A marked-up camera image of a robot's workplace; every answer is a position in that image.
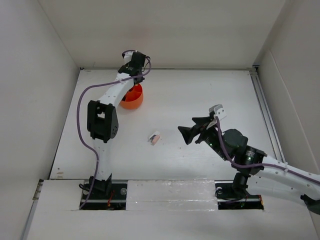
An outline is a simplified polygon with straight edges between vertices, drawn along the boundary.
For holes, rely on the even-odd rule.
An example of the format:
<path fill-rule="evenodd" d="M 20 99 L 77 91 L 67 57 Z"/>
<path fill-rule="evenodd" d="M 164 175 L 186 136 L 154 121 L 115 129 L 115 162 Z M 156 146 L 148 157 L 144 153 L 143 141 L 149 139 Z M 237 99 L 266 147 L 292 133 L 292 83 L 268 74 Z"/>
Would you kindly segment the pink white mini stapler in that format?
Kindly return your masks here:
<path fill-rule="evenodd" d="M 149 136 L 148 141 L 151 143 L 151 145 L 154 146 L 159 139 L 160 139 L 160 132 L 155 131 Z"/>

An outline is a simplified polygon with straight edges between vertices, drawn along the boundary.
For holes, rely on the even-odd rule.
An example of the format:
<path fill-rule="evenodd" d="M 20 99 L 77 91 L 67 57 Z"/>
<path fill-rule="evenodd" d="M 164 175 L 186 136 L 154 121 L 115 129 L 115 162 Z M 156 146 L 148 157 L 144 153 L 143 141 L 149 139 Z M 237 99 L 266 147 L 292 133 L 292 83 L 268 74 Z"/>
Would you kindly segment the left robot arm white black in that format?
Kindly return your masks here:
<path fill-rule="evenodd" d="M 127 92 L 145 78 L 145 62 L 150 57 L 139 51 L 122 54 L 124 64 L 117 71 L 115 83 L 97 100 L 87 105 L 87 130 L 97 153 L 97 165 L 89 179 L 91 193 L 99 198 L 108 198 L 112 193 L 112 170 L 110 167 L 111 140 L 119 130 L 117 107 Z"/>

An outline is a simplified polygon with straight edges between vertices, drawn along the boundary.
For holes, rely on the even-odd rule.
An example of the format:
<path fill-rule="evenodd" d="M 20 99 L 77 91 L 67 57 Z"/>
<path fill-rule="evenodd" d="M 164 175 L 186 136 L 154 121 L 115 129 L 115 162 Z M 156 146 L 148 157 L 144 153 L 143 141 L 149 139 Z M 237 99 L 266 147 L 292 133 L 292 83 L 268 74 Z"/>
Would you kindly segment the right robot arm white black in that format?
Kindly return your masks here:
<path fill-rule="evenodd" d="M 248 145 L 248 138 L 237 129 L 221 130 L 215 116 L 194 117 L 194 126 L 178 126 L 187 145 L 206 143 L 237 172 L 227 189 L 218 186 L 215 196 L 233 204 L 250 195 L 269 195 L 297 202 L 320 213 L 320 176 L 268 156 Z"/>

